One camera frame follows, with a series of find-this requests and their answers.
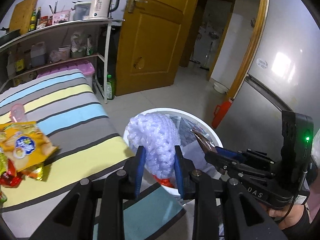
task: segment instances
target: bubble wrap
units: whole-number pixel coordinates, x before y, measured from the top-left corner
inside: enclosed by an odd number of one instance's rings
[[[126,129],[128,140],[136,148],[146,149],[146,165],[159,179],[172,176],[175,145],[180,145],[179,131],[173,121],[163,114],[138,114],[130,119]]]

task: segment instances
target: green bottle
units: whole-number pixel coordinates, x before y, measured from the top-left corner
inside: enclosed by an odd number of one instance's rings
[[[36,29],[36,8],[33,9],[30,25],[29,25],[29,32],[34,31]]]
[[[111,75],[107,75],[107,99],[115,98],[116,82]]]

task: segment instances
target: pink box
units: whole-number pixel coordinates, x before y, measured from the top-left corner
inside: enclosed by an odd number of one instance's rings
[[[65,70],[72,70],[72,69],[79,69],[82,74],[87,79],[88,84],[92,88],[92,76],[94,74],[94,67],[92,66],[91,62],[87,60],[79,60],[72,63],[67,64],[59,64],[54,67],[48,68],[48,69],[42,69],[42,71],[39,73],[37,78],[50,75],[52,73],[57,73]]]
[[[59,21],[68,22],[70,20],[71,10],[57,12],[52,16],[52,25],[58,24]]]

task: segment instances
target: metal shelf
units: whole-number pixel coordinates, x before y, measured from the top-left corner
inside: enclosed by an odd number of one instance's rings
[[[45,34],[45,33],[49,33],[52,32],[58,28],[69,28],[69,27],[77,27],[77,26],[84,26],[84,25],[102,25],[102,24],[107,24],[110,22],[123,22],[124,20],[116,20],[116,19],[90,19],[90,20],[81,20],[81,21],[70,21],[70,22],[64,22],[64,23],[58,23],[55,25],[51,25],[51,26],[47,26],[44,27],[42,29],[39,30],[34,30],[32,32],[23,34],[9,42],[7,42],[6,44],[0,46],[0,53],[4,50],[6,50],[7,48],[18,44],[19,42],[25,41],[27,39],[39,36],[41,34]]]
[[[99,53],[94,53],[94,54],[92,54],[92,55],[85,56],[85,57],[68,58],[68,59],[66,59],[66,60],[60,60],[60,61],[58,61],[58,62],[49,63],[49,64],[46,64],[46,65],[43,65],[43,66],[39,66],[39,67],[34,67],[34,68],[32,68],[32,69],[30,69],[30,70],[28,70],[28,71],[25,71],[25,72],[23,72],[23,73],[21,73],[21,74],[19,74],[19,75],[16,75],[16,76],[13,77],[13,78],[10,78],[9,80],[15,79],[15,78],[20,77],[20,76],[23,76],[23,75],[28,74],[28,73],[31,73],[31,72],[33,72],[33,71],[37,71],[37,70],[39,70],[39,69],[43,69],[43,68],[47,68],[47,67],[51,67],[51,66],[54,66],[54,65],[59,65],[59,64],[67,63],[67,62],[72,62],[72,61],[76,61],[76,60],[86,59],[86,58],[90,58],[90,57],[102,57],[102,55],[99,54]]]

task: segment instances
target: human hand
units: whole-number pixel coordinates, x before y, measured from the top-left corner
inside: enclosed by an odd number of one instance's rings
[[[289,210],[290,205],[285,206],[283,209],[274,210],[269,209],[267,213],[270,217],[284,217]],[[281,230],[294,226],[299,222],[303,215],[304,205],[293,205],[290,213],[285,217],[285,219],[278,225]]]

